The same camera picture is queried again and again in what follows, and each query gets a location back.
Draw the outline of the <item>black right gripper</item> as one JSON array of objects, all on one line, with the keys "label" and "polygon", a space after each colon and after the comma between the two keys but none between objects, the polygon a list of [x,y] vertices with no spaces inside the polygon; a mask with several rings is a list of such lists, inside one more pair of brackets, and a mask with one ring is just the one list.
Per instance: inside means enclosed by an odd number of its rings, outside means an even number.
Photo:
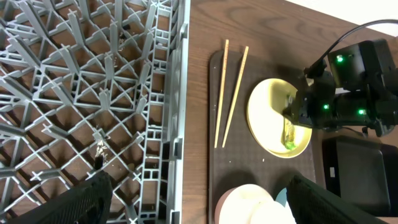
[{"label": "black right gripper", "polygon": [[296,92],[282,115],[294,125],[325,131],[344,126],[361,126],[363,133],[373,129],[381,137],[397,126],[397,96],[377,78],[366,78],[360,89],[336,93],[330,72],[314,78],[314,83]]}]

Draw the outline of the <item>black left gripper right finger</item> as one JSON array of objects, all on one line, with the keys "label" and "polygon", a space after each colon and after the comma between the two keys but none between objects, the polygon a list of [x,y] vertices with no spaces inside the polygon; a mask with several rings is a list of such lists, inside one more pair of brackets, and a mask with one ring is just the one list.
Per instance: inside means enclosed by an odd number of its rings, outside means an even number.
[{"label": "black left gripper right finger", "polygon": [[384,223],[300,174],[287,185],[287,202],[297,223]]}]

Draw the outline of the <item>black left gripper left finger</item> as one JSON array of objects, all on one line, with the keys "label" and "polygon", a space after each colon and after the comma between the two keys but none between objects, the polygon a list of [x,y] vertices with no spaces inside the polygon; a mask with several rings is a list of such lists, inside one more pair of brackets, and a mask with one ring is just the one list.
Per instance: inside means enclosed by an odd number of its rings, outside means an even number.
[{"label": "black left gripper left finger", "polygon": [[110,176],[105,171],[100,171],[58,197],[8,222],[15,224],[104,224],[109,218],[112,196]]}]

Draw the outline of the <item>light blue small bowl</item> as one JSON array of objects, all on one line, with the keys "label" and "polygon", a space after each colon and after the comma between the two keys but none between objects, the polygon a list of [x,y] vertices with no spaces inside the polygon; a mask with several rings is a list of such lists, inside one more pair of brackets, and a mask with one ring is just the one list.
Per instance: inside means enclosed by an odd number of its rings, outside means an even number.
[{"label": "light blue small bowl", "polygon": [[276,196],[275,201],[280,203],[283,207],[288,205],[287,202],[287,189],[283,188]]}]

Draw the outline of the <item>green snack wrapper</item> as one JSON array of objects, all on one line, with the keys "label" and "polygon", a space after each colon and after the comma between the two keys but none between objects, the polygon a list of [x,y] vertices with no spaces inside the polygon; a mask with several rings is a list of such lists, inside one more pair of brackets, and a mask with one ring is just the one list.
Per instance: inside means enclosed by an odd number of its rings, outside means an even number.
[{"label": "green snack wrapper", "polygon": [[282,135],[282,143],[286,150],[292,151],[296,148],[295,145],[295,126],[294,124],[284,115],[284,128]]}]

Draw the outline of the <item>wooden chopstick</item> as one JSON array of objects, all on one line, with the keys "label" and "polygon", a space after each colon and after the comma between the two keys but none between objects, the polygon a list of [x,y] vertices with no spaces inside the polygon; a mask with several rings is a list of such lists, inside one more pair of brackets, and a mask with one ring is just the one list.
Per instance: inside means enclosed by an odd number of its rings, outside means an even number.
[{"label": "wooden chopstick", "polygon": [[238,72],[238,77],[237,77],[236,84],[235,84],[235,89],[234,89],[234,93],[233,93],[233,99],[231,101],[231,106],[230,106],[229,113],[228,113],[228,119],[227,119],[227,122],[226,122],[226,129],[225,129],[225,132],[224,132],[222,148],[225,147],[226,140],[228,138],[229,128],[231,126],[231,121],[232,121],[232,118],[233,118],[233,113],[234,113],[234,109],[235,109],[235,106],[236,106],[236,101],[237,101],[237,98],[238,98],[238,95],[239,95],[239,88],[241,86],[241,80],[243,78],[244,68],[245,68],[247,57],[248,57],[248,51],[249,51],[249,47],[245,46],[243,57],[242,57],[242,60],[241,60],[241,65],[240,65],[239,72]]},{"label": "wooden chopstick", "polygon": [[229,50],[229,40],[226,39],[225,43],[224,43],[223,60],[222,60],[222,66],[221,66],[221,79],[220,79],[220,90],[219,90],[219,97],[218,97],[218,110],[217,110],[217,114],[216,114],[216,129],[215,129],[214,148],[218,147],[218,136],[219,136],[219,132],[220,132],[221,113],[222,113],[222,107],[223,107],[226,66],[227,66],[227,62],[228,62],[228,50]]}]

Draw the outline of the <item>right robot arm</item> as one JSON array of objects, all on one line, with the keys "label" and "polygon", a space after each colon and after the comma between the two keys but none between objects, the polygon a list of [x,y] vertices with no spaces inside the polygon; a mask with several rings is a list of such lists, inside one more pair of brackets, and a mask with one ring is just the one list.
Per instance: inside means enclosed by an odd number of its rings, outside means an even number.
[{"label": "right robot arm", "polygon": [[304,70],[313,84],[296,92],[283,116],[307,128],[389,134],[397,126],[397,67],[387,41],[366,40],[327,57]]}]

